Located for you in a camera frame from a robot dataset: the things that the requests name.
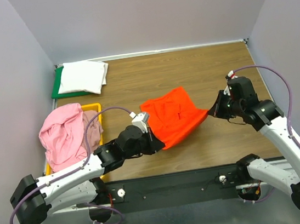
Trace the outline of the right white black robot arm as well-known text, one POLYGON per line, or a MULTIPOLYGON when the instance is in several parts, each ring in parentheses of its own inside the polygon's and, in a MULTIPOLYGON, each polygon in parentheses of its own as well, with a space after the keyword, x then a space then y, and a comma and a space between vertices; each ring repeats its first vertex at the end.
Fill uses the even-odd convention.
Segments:
POLYGON ((289 195, 300 210, 300 137, 288 127, 283 111, 271 100, 260 101, 247 77, 227 79, 208 114, 230 120, 240 117, 255 131, 268 138, 294 170, 292 173, 274 166, 255 154, 236 163, 236 178, 242 183, 260 180, 289 195))

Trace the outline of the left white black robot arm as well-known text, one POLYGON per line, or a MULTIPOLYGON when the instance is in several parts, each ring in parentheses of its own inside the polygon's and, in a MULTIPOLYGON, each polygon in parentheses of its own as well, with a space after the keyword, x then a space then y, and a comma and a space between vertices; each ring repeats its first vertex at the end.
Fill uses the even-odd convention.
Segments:
POLYGON ((123 166, 125 160, 152 155, 165 147, 148 129, 142 132, 135 125, 122 131, 118 138, 99 146, 82 161, 53 173, 34 179, 24 176, 10 198, 13 212, 10 224, 41 224, 55 203, 65 204, 62 196, 72 189, 77 189, 85 182, 93 182, 100 176, 123 166))

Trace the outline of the orange t-shirt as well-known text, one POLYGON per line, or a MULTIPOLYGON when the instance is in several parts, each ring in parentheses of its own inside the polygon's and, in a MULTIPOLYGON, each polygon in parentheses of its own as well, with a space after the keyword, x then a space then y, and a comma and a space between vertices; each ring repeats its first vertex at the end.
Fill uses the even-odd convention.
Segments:
POLYGON ((164 150, 182 142, 208 116, 208 110, 197 108, 183 87, 145 101, 140 109, 149 114, 148 125, 165 144, 164 150))

